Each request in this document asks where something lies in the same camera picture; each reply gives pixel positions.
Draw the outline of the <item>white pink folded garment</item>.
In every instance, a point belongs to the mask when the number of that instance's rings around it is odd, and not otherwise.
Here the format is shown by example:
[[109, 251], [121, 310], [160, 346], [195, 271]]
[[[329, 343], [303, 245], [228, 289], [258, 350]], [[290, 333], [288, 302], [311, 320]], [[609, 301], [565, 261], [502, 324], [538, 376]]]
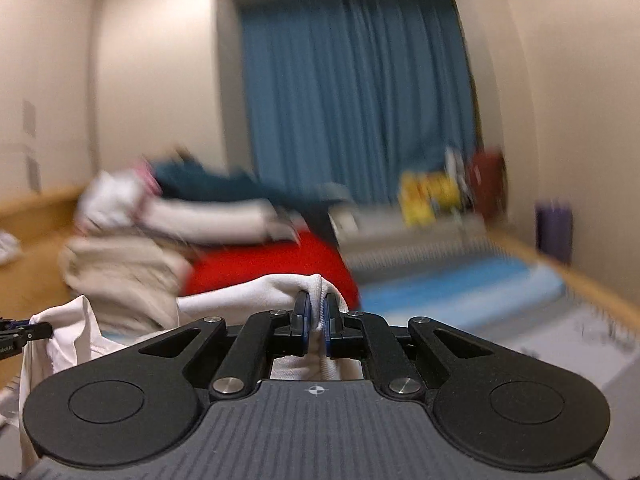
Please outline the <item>white pink folded garment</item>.
[[82, 234], [129, 228], [144, 202], [158, 194], [160, 185], [146, 159], [124, 170], [101, 171], [79, 197], [75, 228]]

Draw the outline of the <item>white long-sleeve shirt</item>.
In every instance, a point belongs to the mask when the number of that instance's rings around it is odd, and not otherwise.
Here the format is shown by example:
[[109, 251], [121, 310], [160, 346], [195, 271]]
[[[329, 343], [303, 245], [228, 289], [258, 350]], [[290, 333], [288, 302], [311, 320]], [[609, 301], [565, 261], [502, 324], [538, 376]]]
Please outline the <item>white long-sleeve shirt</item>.
[[108, 284], [116, 289], [114, 299], [79, 295], [67, 304], [50, 307], [30, 318], [33, 323], [50, 324], [53, 335], [47, 340], [30, 342], [23, 350], [18, 390], [20, 410], [36, 385], [62, 370], [206, 316], [220, 316], [230, 325], [241, 325], [257, 312], [291, 310], [299, 292], [306, 292], [311, 300], [309, 350], [301, 358], [275, 360], [271, 377], [312, 382], [362, 377], [359, 362], [331, 360], [321, 349], [322, 300], [334, 295], [338, 310], [343, 313], [347, 304], [334, 284], [320, 274], [268, 274], [239, 285], [178, 298], [144, 285], [140, 304], [125, 298], [122, 283], [111, 280]]

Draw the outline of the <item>white folded blanket stack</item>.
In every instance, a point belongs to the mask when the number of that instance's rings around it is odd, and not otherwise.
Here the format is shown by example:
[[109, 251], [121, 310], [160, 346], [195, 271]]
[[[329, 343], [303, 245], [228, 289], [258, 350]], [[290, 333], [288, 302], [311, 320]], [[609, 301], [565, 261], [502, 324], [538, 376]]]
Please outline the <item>white folded blanket stack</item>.
[[251, 245], [290, 240], [295, 226], [268, 200], [232, 203], [195, 203], [150, 198], [137, 224], [154, 233], [197, 245]]

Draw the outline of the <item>wooden bed headboard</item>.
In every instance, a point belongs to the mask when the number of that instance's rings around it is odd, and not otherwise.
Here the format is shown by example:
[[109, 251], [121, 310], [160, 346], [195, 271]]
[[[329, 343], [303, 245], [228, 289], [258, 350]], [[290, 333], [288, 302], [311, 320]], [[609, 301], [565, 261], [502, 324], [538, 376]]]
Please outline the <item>wooden bed headboard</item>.
[[58, 268], [58, 255], [74, 232], [74, 213], [83, 190], [81, 186], [68, 186], [2, 200], [1, 229], [22, 245], [22, 254], [0, 271], [4, 318], [26, 320], [70, 300]]

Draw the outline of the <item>light blue folded sheet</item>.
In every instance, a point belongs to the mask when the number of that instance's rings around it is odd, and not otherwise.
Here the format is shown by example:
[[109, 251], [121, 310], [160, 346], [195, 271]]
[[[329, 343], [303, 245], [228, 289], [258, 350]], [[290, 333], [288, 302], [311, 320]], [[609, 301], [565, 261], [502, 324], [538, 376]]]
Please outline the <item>light blue folded sheet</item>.
[[470, 330], [558, 299], [565, 283], [545, 264], [476, 254], [362, 285], [359, 292], [360, 309], [381, 315], [390, 325], [426, 316]]

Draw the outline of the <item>red folded blanket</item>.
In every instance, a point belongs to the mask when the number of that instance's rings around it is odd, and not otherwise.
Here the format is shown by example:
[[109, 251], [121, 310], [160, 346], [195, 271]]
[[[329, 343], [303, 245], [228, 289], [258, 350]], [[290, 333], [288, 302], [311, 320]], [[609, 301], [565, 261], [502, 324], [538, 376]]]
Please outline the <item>red folded blanket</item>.
[[192, 264], [183, 296], [212, 292], [269, 274], [320, 274], [341, 293], [349, 310], [360, 306], [358, 286], [338, 250], [310, 231], [298, 241], [234, 245], [206, 252]]

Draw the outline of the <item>white tissue pack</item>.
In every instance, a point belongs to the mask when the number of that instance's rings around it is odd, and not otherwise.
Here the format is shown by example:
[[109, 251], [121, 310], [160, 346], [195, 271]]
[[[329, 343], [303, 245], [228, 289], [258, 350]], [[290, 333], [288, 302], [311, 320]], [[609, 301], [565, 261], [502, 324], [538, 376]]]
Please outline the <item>white tissue pack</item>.
[[21, 241], [6, 231], [0, 231], [0, 266], [16, 261], [22, 255]]

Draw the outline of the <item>grey printed bed sheet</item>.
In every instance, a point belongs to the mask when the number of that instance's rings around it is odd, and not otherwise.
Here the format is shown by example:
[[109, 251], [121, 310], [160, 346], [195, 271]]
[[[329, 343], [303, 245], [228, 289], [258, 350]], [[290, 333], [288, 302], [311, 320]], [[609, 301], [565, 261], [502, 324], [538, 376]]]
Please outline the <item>grey printed bed sheet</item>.
[[[516, 258], [486, 238], [375, 247], [344, 252], [343, 257], [359, 288], [476, 254]], [[596, 464], [612, 479], [638, 478], [638, 330], [626, 327], [564, 283], [564, 295], [558, 299], [483, 327], [459, 330], [590, 380], [608, 399], [612, 415]]]

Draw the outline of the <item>blue curtain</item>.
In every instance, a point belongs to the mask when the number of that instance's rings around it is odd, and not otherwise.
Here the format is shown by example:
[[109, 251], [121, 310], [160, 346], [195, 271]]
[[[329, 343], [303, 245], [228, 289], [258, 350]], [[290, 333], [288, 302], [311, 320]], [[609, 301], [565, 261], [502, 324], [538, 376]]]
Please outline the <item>blue curtain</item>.
[[293, 191], [396, 197], [408, 170], [477, 147], [471, 75], [452, 0], [284, 0], [242, 14], [255, 169]]

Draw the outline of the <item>purple paper bag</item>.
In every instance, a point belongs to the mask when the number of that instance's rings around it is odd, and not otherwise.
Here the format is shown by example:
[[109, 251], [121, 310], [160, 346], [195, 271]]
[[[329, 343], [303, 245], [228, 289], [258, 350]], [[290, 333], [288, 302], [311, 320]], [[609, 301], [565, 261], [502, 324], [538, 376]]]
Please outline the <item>purple paper bag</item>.
[[568, 203], [538, 200], [536, 214], [536, 248], [564, 264], [572, 262], [573, 211]]

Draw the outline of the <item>yellow plush toys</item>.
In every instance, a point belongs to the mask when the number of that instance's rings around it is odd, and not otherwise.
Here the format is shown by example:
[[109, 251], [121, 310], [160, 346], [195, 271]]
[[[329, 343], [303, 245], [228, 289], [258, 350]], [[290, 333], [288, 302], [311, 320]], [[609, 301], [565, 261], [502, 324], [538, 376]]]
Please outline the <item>yellow plush toys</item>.
[[457, 182], [444, 172], [411, 172], [400, 176], [398, 202], [406, 226], [429, 226], [442, 212], [459, 209]]

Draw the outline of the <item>dark teal plush shark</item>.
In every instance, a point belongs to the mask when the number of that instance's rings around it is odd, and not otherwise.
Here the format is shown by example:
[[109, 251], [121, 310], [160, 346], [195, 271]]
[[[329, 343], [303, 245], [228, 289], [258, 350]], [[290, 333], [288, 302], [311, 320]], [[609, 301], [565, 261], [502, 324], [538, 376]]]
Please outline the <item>dark teal plush shark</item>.
[[209, 171], [193, 158], [153, 162], [152, 174], [162, 195], [198, 203], [233, 203], [268, 200], [277, 208], [298, 212], [311, 233], [337, 248], [338, 241], [329, 215], [338, 198], [322, 198], [314, 193], [297, 193], [255, 180], [243, 171], [228, 176]]

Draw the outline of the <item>cream folded quilt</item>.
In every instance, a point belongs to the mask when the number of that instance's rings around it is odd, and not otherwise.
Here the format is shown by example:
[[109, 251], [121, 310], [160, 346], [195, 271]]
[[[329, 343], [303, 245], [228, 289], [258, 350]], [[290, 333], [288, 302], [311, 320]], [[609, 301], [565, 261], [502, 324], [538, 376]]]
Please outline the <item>cream folded quilt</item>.
[[191, 265], [152, 240], [74, 236], [60, 269], [67, 287], [89, 300], [104, 333], [134, 338], [180, 324], [177, 297]]

